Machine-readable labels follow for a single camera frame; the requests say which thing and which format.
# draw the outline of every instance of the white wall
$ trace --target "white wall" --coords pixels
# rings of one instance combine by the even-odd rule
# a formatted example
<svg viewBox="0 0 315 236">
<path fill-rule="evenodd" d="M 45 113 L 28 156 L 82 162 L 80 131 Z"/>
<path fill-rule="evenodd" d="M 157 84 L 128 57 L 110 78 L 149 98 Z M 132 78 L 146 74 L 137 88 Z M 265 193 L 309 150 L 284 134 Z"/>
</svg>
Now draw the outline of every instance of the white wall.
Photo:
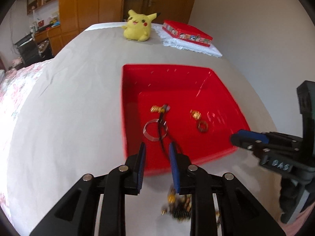
<svg viewBox="0 0 315 236">
<path fill-rule="evenodd" d="M 36 18 L 46 21 L 51 14 L 58 11 L 58 1 L 54 1 L 36 11 Z M 8 69 L 11 66 L 13 59 L 18 58 L 19 54 L 13 48 L 13 43 L 16 43 L 24 36 L 29 34 L 29 26 L 34 22 L 33 15 L 26 14 L 26 0 L 17 0 L 8 11 L 4 20 L 0 25 L 0 57 L 4 62 L 4 66 Z"/>
<path fill-rule="evenodd" d="M 195 0 L 190 21 L 248 79 L 278 131 L 302 135 L 296 87 L 315 81 L 315 26 L 298 0 Z"/>
</svg>

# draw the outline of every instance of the yellow plush toy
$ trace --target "yellow plush toy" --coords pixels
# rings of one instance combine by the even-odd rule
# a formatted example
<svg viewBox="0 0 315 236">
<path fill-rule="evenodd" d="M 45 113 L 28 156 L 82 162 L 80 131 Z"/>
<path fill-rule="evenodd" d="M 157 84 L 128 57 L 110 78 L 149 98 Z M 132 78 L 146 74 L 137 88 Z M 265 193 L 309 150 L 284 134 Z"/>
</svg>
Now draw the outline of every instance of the yellow plush toy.
<svg viewBox="0 0 315 236">
<path fill-rule="evenodd" d="M 125 31 L 123 35 L 128 40 L 146 41 L 151 33 L 151 21 L 156 19 L 160 13 L 151 15 L 137 14 L 133 10 L 128 11 L 127 25 L 122 26 Z"/>
</svg>

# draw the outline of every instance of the plush toy foot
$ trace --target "plush toy foot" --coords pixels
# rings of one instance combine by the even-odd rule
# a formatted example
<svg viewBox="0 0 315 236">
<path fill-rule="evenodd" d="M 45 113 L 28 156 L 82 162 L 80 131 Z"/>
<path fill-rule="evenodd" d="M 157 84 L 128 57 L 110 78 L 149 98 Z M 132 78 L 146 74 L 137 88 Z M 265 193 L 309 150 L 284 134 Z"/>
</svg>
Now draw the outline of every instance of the plush toy foot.
<svg viewBox="0 0 315 236">
<path fill-rule="evenodd" d="M 142 36 L 138 39 L 138 41 L 144 42 L 144 41 L 146 41 L 146 40 L 148 40 L 148 39 L 149 39 L 149 37 L 148 37 L 146 34 L 144 34 L 144 35 L 142 35 Z"/>
</svg>

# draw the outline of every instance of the floral bedspread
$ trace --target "floral bedspread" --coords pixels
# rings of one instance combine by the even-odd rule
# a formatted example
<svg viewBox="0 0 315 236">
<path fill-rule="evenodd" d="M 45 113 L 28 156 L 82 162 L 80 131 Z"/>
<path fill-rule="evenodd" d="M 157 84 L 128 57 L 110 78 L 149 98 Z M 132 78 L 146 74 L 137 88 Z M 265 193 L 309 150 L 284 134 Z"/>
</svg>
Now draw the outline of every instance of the floral bedspread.
<svg viewBox="0 0 315 236">
<path fill-rule="evenodd" d="M 13 130 L 21 108 L 44 67 L 51 60 L 20 70 L 12 69 L 0 84 L 0 207 L 12 223 L 7 197 L 7 159 Z"/>
</svg>

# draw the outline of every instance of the red plastic container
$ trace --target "red plastic container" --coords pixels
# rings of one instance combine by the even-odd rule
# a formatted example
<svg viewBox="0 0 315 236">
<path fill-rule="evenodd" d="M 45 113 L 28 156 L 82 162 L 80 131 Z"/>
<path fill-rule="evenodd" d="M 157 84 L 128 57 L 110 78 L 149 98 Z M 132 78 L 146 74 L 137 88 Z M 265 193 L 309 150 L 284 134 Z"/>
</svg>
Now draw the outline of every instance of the red plastic container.
<svg viewBox="0 0 315 236">
<path fill-rule="evenodd" d="M 169 133 L 193 164 L 201 164 L 228 155 L 237 148 L 229 137 L 240 129 L 250 130 L 233 97 L 209 68 L 183 65 L 133 65 L 122 67 L 122 132 L 126 156 L 138 153 L 146 144 L 145 175 L 170 171 L 170 163 L 159 142 L 143 135 L 144 125 L 159 117 L 150 112 L 153 105 L 170 106 L 165 115 Z M 190 110 L 201 113 L 209 125 L 206 133 L 197 129 Z M 157 123 L 147 132 L 158 137 Z M 165 137 L 168 152 L 171 141 Z"/>
<path fill-rule="evenodd" d="M 210 47 L 213 39 L 196 27 L 172 20 L 164 20 L 163 29 L 175 38 L 202 46 Z"/>
</svg>

